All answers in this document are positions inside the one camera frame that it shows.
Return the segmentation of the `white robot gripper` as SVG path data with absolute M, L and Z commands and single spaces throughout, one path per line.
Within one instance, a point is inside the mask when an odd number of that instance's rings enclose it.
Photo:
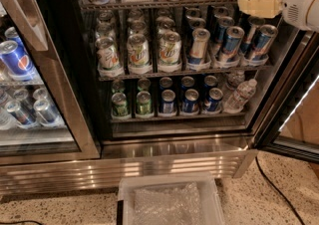
M 319 0 L 237 0 L 247 15 L 272 19 L 282 12 L 283 19 L 300 29 L 319 32 Z

